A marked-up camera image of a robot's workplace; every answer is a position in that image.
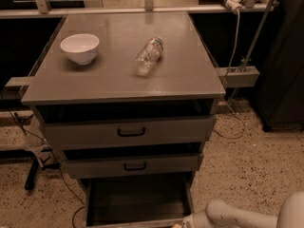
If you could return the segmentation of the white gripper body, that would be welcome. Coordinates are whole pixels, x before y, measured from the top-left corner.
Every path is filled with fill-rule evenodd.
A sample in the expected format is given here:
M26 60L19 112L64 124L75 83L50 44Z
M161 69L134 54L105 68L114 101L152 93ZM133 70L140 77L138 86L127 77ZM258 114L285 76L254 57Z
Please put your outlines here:
M213 228L211 220L205 211L200 211L186 216L181 222L182 228Z

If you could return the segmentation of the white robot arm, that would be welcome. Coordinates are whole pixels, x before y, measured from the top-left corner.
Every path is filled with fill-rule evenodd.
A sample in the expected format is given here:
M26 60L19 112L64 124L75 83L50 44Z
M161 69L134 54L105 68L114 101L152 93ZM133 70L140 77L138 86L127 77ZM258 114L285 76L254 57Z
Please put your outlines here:
M286 198L278 216L238 209L221 199L211 199L204 210L171 228L304 228L304 192Z

